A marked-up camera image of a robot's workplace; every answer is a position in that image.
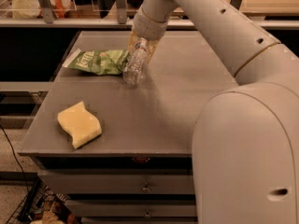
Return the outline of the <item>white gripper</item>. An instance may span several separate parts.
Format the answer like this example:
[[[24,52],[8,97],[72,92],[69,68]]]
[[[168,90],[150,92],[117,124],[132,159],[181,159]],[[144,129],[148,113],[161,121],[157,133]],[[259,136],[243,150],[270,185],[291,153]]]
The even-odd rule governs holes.
[[[158,40],[164,36],[169,18],[170,11],[158,9],[149,14],[146,9],[140,7],[133,19],[133,28],[128,41],[129,53],[132,54],[135,50],[142,49],[143,38],[145,38],[147,40],[146,63],[149,63],[159,45]]]

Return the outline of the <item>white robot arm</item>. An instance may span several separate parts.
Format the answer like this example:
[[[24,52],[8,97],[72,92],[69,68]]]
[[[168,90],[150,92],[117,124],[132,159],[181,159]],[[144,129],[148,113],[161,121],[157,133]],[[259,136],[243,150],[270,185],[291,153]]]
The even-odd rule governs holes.
[[[224,0],[144,0],[130,39],[157,42],[177,7],[237,83],[194,126],[198,223],[298,224],[297,57]]]

